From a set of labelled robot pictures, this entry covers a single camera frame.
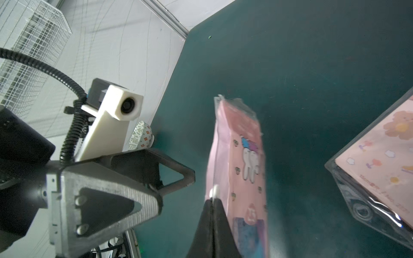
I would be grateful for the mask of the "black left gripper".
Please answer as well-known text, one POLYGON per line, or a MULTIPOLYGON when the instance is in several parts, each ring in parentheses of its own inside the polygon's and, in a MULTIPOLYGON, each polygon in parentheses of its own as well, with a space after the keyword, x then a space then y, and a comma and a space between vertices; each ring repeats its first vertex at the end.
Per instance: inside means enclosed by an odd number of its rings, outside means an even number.
POLYGON ((61 164, 55 146, 1 108, 1 250, 49 211, 58 258, 79 258, 157 217, 163 197, 195 182, 192 169, 154 148, 61 164))

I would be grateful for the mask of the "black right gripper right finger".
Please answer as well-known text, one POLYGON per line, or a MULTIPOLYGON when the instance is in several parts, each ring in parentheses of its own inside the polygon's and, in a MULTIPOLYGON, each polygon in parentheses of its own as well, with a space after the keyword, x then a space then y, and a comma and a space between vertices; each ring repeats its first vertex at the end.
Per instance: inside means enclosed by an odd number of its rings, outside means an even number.
POLYGON ((241 258, 222 201, 213 199, 214 258, 241 258))

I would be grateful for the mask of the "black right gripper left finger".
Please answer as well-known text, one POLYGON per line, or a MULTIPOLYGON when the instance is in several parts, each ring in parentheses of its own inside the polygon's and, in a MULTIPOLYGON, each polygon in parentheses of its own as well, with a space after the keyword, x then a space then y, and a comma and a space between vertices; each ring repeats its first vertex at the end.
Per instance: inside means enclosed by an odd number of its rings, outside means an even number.
POLYGON ((206 200, 186 258, 212 258, 214 254, 213 204, 206 200))

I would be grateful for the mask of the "small pink ruler set pouch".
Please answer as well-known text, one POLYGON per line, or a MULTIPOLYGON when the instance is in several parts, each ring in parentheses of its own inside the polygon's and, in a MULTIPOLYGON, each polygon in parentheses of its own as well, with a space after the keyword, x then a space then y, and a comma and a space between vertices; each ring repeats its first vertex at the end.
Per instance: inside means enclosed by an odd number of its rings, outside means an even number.
POLYGON ((413 91, 326 164, 352 216, 413 247, 413 91))

